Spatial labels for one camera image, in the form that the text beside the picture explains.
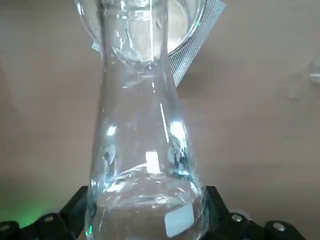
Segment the white label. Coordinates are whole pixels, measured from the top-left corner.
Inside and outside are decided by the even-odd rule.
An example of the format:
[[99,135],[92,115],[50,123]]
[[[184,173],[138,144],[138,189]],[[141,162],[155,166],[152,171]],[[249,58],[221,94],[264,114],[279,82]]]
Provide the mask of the white label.
[[190,228],[195,222],[194,208],[192,203],[169,212],[164,217],[166,235],[172,238]]

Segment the glass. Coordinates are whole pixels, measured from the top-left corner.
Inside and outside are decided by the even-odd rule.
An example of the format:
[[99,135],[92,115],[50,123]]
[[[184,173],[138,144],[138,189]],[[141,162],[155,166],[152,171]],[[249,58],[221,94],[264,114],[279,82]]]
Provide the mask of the glass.
[[[101,33],[97,15],[96,0],[75,0],[77,11],[93,40],[100,43]],[[168,1],[168,52],[174,53],[192,36],[197,29],[206,0]]]
[[166,0],[99,0],[103,78],[88,240],[197,240],[208,228],[169,71]]

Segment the black clamp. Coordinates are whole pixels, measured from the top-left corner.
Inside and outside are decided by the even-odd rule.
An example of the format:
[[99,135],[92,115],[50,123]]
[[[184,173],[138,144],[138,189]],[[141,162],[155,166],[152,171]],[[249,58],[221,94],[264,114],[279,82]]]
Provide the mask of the black clamp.
[[[0,222],[0,240],[76,240],[84,229],[87,191],[81,187],[59,213],[44,215],[24,228],[15,221]],[[269,221],[262,227],[229,212],[214,186],[207,186],[206,193],[211,229],[202,240],[306,240],[289,223]]]

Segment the beige wall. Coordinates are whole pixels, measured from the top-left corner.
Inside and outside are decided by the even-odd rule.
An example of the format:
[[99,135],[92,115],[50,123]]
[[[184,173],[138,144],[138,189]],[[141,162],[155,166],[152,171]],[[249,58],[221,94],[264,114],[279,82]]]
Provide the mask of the beige wall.
[[[179,87],[201,175],[231,208],[311,240],[320,216],[320,1],[226,0]],[[0,221],[87,183],[100,80],[72,0],[0,1]]]

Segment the glass beaker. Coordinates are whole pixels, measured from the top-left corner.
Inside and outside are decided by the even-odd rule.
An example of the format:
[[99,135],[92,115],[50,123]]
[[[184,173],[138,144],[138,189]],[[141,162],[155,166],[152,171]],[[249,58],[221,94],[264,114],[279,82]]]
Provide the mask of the glass beaker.
[[89,240],[197,240],[209,225],[169,71],[166,0],[98,0],[103,79]]
[[[93,40],[100,44],[101,33],[96,0],[75,0],[77,12]],[[175,53],[197,29],[206,0],[168,0],[168,53]]]

